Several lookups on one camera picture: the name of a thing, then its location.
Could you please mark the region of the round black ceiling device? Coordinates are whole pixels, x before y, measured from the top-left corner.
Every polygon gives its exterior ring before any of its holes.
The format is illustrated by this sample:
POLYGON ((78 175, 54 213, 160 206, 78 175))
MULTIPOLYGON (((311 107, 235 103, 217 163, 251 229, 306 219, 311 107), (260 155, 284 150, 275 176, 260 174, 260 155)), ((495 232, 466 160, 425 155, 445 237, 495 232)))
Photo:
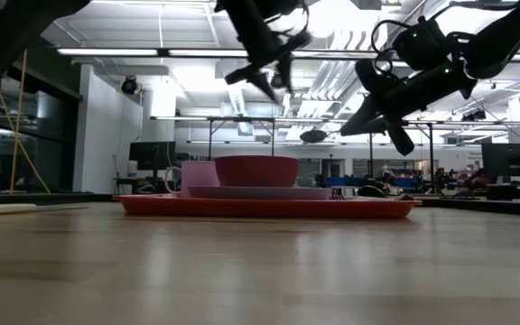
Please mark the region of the round black ceiling device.
POLYGON ((124 94, 135 95, 141 90, 141 86, 136 76, 126 76, 121 84, 121 90, 124 94))

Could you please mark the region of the pink mug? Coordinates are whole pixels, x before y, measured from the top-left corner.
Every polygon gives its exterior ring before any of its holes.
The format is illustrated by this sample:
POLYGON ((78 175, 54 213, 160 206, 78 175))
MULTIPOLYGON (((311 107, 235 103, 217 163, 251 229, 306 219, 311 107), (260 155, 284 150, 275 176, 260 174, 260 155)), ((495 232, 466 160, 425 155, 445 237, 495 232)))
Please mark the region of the pink mug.
POLYGON ((177 197, 189 198, 191 187, 219 186, 216 164, 213 161, 184 161, 180 167, 167 168, 164 179, 167 179, 169 174, 174 172, 180 173, 181 189, 172 190, 167 182, 164 183, 164 187, 169 193, 177 197))

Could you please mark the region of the knife with cream handle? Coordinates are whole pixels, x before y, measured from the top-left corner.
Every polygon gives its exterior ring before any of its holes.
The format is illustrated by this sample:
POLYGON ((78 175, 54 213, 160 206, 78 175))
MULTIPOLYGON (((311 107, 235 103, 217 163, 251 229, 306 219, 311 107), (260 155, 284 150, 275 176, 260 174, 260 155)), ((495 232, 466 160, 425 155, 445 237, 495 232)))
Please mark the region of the knife with cream handle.
POLYGON ((59 210, 70 210, 70 209, 86 209, 86 208, 87 208, 87 206, 79 206, 79 205, 75 205, 75 206, 72 206, 72 205, 37 206, 35 204, 0 204, 0 215, 59 211, 59 210))

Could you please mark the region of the black background desk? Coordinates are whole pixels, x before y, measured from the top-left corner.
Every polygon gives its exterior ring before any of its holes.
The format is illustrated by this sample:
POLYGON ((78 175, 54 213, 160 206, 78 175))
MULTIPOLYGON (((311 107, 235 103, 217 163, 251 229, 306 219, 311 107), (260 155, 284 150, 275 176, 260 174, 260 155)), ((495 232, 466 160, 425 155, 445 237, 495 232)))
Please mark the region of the black background desk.
POLYGON ((487 200, 520 200, 520 184, 489 184, 487 200))

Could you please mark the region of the black computer monitor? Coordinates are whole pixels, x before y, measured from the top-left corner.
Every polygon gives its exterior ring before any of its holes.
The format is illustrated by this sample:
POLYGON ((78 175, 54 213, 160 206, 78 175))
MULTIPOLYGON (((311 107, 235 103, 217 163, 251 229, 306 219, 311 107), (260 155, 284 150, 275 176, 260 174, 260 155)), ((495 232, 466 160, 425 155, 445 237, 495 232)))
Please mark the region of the black computer monitor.
POLYGON ((520 176, 520 144, 482 144, 487 176, 520 176))
POLYGON ((137 162, 140 171, 165 170, 175 161, 175 142, 134 142, 129 160, 137 162))

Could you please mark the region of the magenta bowl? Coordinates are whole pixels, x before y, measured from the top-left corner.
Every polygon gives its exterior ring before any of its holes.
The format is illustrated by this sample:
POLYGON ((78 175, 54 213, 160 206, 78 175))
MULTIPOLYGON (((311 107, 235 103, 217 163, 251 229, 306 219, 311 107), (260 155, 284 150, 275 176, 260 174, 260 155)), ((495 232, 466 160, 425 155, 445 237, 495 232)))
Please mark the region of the magenta bowl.
POLYGON ((300 161, 272 155, 224 156, 214 160, 221 186, 283 187, 296 182, 300 161))

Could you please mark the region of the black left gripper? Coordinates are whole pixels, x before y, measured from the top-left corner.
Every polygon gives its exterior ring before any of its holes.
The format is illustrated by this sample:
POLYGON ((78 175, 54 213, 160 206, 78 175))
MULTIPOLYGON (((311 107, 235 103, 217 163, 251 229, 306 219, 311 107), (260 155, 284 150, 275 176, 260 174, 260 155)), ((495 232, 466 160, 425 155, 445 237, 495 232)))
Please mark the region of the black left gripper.
POLYGON ((312 35, 308 32, 307 26, 292 35, 273 31, 266 23, 260 21, 239 23, 235 27, 237 39, 247 52, 248 65, 227 74, 225 81, 231 85, 246 80, 261 90, 276 105, 281 105, 282 100, 274 93, 274 89, 268 82, 267 74, 259 70, 276 61, 278 86, 292 93, 292 55, 294 51, 312 41, 312 35))

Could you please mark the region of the ceiling light strip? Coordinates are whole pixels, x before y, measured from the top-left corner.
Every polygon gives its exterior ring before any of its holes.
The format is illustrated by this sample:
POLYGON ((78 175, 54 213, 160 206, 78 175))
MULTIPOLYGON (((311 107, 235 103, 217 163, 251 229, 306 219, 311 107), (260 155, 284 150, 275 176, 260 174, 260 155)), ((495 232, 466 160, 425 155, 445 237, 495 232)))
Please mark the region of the ceiling light strip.
POLYGON ((243 50, 222 49, 176 49, 168 50, 171 57, 183 58, 246 58, 247 52, 243 50))
POLYGON ((152 57, 158 56, 157 50, 152 49, 99 49, 99 48, 64 48, 57 52, 68 56, 89 57, 152 57))

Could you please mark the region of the red plastic tray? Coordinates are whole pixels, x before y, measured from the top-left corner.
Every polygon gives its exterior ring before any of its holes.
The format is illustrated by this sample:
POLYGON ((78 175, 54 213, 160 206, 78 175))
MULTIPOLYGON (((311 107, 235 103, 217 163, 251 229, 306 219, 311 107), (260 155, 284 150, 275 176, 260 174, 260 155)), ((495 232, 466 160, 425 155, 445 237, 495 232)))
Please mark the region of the red plastic tray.
POLYGON ((203 218, 401 219, 415 200, 232 200, 121 195, 129 215, 203 218))

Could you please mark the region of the black oval hanging device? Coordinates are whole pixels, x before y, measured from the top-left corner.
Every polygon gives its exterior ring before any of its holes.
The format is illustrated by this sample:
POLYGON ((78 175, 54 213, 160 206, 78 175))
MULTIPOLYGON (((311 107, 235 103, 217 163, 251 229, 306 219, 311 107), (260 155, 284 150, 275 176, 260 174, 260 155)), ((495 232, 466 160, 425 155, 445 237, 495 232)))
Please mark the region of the black oval hanging device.
POLYGON ((327 139, 329 134, 325 131, 312 129, 300 135, 300 139, 306 144, 318 144, 327 139))

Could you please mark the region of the lilac round plate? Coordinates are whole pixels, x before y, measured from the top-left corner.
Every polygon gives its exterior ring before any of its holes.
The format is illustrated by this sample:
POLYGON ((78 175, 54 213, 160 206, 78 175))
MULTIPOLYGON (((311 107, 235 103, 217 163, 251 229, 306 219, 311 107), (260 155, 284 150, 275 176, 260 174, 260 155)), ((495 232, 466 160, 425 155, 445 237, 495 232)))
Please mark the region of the lilac round plate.
POLYGON ((189 187, 193 198, 228 200, 328 200, 328 188, 282 187, 189 187))

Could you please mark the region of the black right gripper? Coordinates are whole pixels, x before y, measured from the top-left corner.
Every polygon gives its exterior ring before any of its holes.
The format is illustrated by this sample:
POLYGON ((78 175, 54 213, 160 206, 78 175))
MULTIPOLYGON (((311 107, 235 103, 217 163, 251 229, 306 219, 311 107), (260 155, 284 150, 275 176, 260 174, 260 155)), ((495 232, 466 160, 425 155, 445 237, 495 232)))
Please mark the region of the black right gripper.
POLYGON ((388 133, 397 152, 411 153, 414 144, 404 131, 404 117, 459 91, 468 98, 477 85, 467 76, 464 63, 446 60, 411 78, 393 78, 376 71, 374 62, 360 60, 355 71, 368 91, 356 113, 340 128, 342 135, 388 133))

